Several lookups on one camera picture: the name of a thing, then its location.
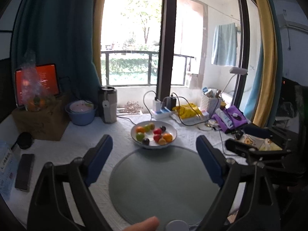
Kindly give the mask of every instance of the purple bag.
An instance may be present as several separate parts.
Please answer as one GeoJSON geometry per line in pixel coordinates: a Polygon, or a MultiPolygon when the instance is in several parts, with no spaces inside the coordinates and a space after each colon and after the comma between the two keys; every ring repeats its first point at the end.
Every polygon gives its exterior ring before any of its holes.
{"type": "Polygon", "coordinates": [[[247,119],[246,117],[243,115],[243,113],[237,108],[235,107],[234,105],[231,106],[230,108],[228,109],[224,109],[223,112],[226,114],[226,116],[233,122],[233,127],[232,128],[228,128],[226,126],[226,124],[221,120],[221,118],[216,114],[214,113],[213,116],[212,116],[212,119],[215,119],[219,126],[221,127],[222,131],[224,131],[225,133],[229,133],[231,130],[233,129],[236,129],[244,124],[247,124],[247,119]],[[241,120],[237,120],[235,119],[232,115],[233,113],[237,113],[238,116],[241,118],[241,120]]]}

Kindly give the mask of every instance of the red apple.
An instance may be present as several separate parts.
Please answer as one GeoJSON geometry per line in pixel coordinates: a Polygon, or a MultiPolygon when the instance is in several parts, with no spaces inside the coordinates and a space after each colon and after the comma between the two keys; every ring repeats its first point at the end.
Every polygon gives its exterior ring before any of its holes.
{"type": "Polygon", "coordinates": [[[158,142],[161,139],[161,135],[154,135],[153,139],[154,141],[158,142]]]}
{"type": "Polygon", "coordinates": [[[153,134],[155,134],[155,135],[161,135],[161,133],[162,133],[162,130],[160,128],[156,128],[153,131],[153,134]]]}

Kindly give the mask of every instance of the lamp head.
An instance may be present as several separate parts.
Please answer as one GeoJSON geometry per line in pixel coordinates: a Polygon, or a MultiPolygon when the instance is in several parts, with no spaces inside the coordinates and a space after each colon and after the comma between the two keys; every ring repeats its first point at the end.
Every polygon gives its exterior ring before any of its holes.
{"type": "Polygon", "coordinates": [[[239,75],[247,75],[248,70],[243,69],[243,68],[238,68],[238,67],[232,67],[230,69],[230,74],[239,74],[239,75]]]}

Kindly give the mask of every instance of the gray placemat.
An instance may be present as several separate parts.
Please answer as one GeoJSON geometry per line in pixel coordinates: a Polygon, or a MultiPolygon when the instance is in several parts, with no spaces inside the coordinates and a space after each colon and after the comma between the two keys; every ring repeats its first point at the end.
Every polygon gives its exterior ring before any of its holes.
{"type": "Polygon", "coordinates": [[[173,146],[136,150],[114,167],[109,179],[119,215],[130,224],[157,216],[158,230],[175,219],[198,224],[218,190],[197,153],[173,146]]]}

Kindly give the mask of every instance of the white basket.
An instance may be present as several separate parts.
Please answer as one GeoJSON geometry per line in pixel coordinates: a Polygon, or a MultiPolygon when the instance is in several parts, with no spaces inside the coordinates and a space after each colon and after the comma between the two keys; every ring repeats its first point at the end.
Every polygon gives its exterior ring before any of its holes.
{"type": "Polygon", "coordinates": [[[219,99],[217,99],[217,98],[209,98],[206,95],[204,95],[203,93],[201,93],[200,110],[201,111],[207,111],[210,115],[212,115],[213,112],[217,108],[220,107],[221,102],[222,102],[222,98],[219,98],[219,99]]]}

